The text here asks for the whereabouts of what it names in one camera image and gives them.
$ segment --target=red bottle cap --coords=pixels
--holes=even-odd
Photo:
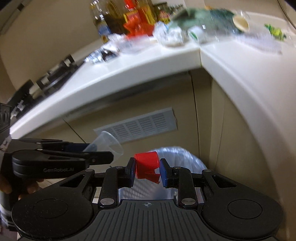
[[[127,9],[136,8],[133,0],[124,0]]]
[[[160,174],[155,173],[159,168],[159,158],[156,151],[138,153],[134,155],[136,159],[136,175],[138,179],[147,179],[159,184]]]

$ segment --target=green item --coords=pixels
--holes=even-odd
[[[280,28],[275,28],[270,24],[264,24],[264,26],[270,31],[271,35],[273,35],[276,39],[284,41],[284,39],[287,38],[287,36],[282,33]]]
[[[180,27],[187,31],[190,27],[199,26],[209,34],[240,34],[241,31],[233,23],[233,15],[227,9],[187,8],[171,17],[169,28]]]

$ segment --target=cooking oil bottle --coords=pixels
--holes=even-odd
[[[99,1],[92,2],[90,5],[90,9],[91,9],[94,24],[97,27],[99,35],[101,36],[103,42],[107,43],[108,35],[111,34],[111,30],[109,29],[105,21],[104,11],[101,8]]]

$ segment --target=kitchen counter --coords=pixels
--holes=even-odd
[[[122,54],[107,63],[85,63],[59,91],[19,119],[10,128],[10,134],[13,138],[20,138],[95,100],[157,78],[200,67],[200,48],[194,43],[178,48],[153,44],[138,54]]]
[[[269,22],[282,21],[271,18]],[[282,54],[258,51],[236,40],[201,47],[159,44],[104,64],[84,64],[62,89],[11,127],[13,138],[65,116],[95,100],[151,80],[203,67],[222,87],[249,125],[275,180],[287,223],[296,209],[296,48],[282,43]]]

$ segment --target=human hand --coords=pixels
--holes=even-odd
[[[25,186],[27,187],[28,194],[34,193],[39,190],[39,186],[37,182],[43,182],[44,179],[28,179],[25,181]],[[6,194],[9,194],[12,192],[11,185],[6,180],[5,177],[3,177],[0,174],[0,190]],[[27,194],[21,194],[19,195],[19,199],[25,197]]]

